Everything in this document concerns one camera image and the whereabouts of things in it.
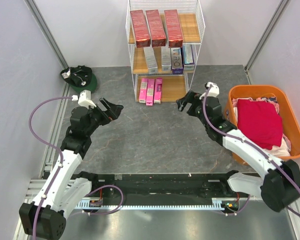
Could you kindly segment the pink box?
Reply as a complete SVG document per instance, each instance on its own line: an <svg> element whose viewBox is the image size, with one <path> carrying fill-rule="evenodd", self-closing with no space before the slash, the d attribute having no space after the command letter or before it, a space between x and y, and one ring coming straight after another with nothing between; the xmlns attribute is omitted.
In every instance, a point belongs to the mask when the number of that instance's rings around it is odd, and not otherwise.
<svg viewBox="0 0 300 240"><path fill-rule="evenodd" d="M144 103L144 104L146 103L147 89L148 89L148 79L142 78L140 82L139 96L138 96L139 103Z"/></svg>
<svg viewBox="0 0 300 240"><path fill-rule="evenodd" d="M160 104L162 99L163 79L158 77L155 79L153 102Z"/></svg>
<svg viewBox="0 0 300 240"><path fill-rule="evenodd" d="M147 106L152 106L154 104L154 88L155 88L155 79L148 79L146 99L145 99L145 104Z"/></svg>

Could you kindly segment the purple RiO toothpaste box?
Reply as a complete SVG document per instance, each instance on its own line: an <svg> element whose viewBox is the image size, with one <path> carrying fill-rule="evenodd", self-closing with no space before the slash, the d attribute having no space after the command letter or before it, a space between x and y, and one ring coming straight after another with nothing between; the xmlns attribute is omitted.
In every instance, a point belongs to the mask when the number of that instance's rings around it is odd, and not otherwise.
<svg viewBox="0 0 300 240"><path fill-rule="evenodd" d="M182 75L184 71L182 49L180 47L170 48L171 70L173 75Z"/></svg>

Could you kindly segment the silver Protefix toothpaste box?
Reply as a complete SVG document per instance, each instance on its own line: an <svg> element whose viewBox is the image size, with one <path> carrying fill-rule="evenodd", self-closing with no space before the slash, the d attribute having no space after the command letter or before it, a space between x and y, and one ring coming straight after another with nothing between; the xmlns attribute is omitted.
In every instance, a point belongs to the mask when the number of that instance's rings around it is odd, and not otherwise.
<svg viewBox="0 0 300 240"><path fill-rule="evenodd" d="M148 74L157 74L158 65L155 57L155 53L152 47L144 47L143 52L145 55L145 61L148 69Z"/></svg>

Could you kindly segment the slim silver toothpaste box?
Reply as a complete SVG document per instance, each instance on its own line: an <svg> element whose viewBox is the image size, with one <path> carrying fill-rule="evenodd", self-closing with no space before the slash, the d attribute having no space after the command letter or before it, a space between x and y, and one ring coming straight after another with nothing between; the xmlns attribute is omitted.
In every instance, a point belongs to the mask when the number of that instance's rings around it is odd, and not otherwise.
<svg viewBox="0 0 300 240"><path fill-rule="evenodd" d="M170 72L172 68L171 50L167 46L161 47L161 68L163 72Z"/></svg>

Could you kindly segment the silver red box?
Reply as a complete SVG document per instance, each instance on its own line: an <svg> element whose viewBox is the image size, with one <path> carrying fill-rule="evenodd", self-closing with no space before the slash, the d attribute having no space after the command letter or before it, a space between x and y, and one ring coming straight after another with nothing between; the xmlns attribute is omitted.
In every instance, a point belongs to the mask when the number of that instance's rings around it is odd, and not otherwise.
<svg viewBox="0 0 300 240"><path fill-rule="evenodd" d="M181 48L183 45L183 33L176 9L164 10L167 41L170 48Z"/></svg>
<svg viewBox="0 0 300 240"><path fill-rule="evenodd" d="M146 10L145 14L151 37L151 46L153 48L165 47L167 37L159 10Z"/></svg>

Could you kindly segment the silver red box front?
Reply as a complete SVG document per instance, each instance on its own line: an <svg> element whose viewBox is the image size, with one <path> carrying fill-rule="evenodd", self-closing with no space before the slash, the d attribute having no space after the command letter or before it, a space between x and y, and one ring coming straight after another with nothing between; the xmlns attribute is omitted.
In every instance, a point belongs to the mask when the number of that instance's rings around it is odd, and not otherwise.
<svg viewBox="0 0 300 240"><path fill-rule="evenodd" d="M145 14L151 37L151 46L153 48L165 47L167 37L159 10L146 10Z"/></svg>

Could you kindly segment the dark red toothpaste box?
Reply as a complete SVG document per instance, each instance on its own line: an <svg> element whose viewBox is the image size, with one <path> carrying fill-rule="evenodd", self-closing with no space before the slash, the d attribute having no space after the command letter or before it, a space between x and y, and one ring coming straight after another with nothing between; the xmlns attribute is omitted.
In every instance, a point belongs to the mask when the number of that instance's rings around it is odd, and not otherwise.
<svg viewBox="0 0 300 240"><path fill-rule="evenodd" d="M137 48L149 47L151 37L143 10L131 10L130 18L135 46Z"/></svg>

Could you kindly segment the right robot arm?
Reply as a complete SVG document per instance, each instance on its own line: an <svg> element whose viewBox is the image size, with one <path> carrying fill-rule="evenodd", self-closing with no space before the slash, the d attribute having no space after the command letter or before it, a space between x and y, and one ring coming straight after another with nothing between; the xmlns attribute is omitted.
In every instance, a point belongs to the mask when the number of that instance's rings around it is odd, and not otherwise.
<svg viewBox="0 0 300 240"><path fill-rule="evenodd" d="M187 114L201 121L208 136L242 158L258 174L235 172L219 184L220 193L230 197L240 192L261 198L275 212L288 208L300 199L299 165L291 159L283 161L271 155L248 139L225 119L217 96L208 90L203 94L190 90L176 104L180 112L190 104Z"/></svg>

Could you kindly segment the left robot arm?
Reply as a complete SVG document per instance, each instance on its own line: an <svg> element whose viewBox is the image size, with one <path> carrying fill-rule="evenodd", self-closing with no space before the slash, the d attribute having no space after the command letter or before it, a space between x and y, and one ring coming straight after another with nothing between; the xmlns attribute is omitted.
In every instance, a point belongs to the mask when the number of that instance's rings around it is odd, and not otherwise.
<svg viewBox="0 0 300 240"><path fill-rule="evenodd" d="M91 135L100 127L119 118L123 105L100 98L105 107L88 100L79 100L69 119L70 125L60 147L52 172L31 203L23 203L19 217L25 234L45 240L58 240L65 231L67 219L86 196L94 197L100 191L98 182L78 177L69 186L75 170L92 144Z"/></svg>

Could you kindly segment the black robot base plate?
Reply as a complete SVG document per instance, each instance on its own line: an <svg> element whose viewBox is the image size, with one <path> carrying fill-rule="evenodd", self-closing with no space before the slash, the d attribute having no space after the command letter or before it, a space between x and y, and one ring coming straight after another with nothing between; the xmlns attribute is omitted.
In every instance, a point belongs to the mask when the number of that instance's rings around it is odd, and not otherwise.
<svg viewBox="0 0 300 240"><path fill-rule="evenodd" d="M248 194L231 190L227 184L230 173L159 173L159 174L96 174L81 171L72 179L86 178L92 182L94 198L104 204L125 205L193 204L213 198L243 199Z"/></svg>

